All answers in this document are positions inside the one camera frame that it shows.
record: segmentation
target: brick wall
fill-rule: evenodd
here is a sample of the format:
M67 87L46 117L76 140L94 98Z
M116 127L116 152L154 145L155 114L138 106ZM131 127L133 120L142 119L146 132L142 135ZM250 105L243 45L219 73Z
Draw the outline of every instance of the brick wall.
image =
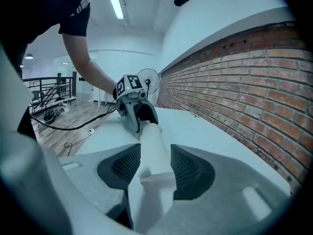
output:
M293 23L206 46L165 71L158 103L189 110L255 152L294 193L313 148L313 57Z

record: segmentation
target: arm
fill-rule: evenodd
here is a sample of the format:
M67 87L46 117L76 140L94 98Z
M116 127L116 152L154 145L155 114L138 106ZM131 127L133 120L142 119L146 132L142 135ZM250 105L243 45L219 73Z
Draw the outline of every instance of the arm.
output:
M69 57L78 73L93 86L113 94L116 83L89 57L86 37L64 33L62 36Z

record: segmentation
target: black t-shirt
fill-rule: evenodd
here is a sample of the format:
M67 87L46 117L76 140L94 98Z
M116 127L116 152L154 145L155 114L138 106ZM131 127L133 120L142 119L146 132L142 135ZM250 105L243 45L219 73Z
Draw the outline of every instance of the black t-shirt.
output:
M1 42L20 76L27 45L51 26L60 24L61 34L86 36L90 0L4 0L3 4Z

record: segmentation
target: metal railing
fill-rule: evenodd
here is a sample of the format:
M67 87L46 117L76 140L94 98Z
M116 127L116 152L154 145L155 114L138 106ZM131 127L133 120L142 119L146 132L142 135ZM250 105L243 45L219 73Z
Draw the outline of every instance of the metal railing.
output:
M32 100L29 104L32 113L73 99L73 77L35 77L23 79L23 82L31 91L44 93L40 99Z

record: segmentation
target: wooden floor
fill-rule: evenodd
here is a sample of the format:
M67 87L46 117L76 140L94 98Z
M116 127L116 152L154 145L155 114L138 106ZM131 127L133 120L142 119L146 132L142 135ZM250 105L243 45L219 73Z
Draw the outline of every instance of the wooden floor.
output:
M55 106L52 108L54 110L60 108L63 108L65 110L60 116L56 117L56 121L79 126L87 122L88 120L107 112L109 107L108 105L101 104L99 109L98 103L83 102L77 100L74 100L71 103L72 105L68 103L67 106ZM45 112L36 114L35 117L37 119L42 119L44 115ZM98 118L94 122L91 122L84 127L96 130L107 117L108 116ZM56 121L51 123L51 125L61 128L73 128L72 126L62 124ZM42 124L39 124L33 119L32 124L38 143L43 146L52 148L58 156L67 156L70 148L65 148L65 143L70 142L74 144L90 135L87 129L84 128L74 131L54 130L45 127ZM70 151L70 155L74 155L86 140L75 144Z

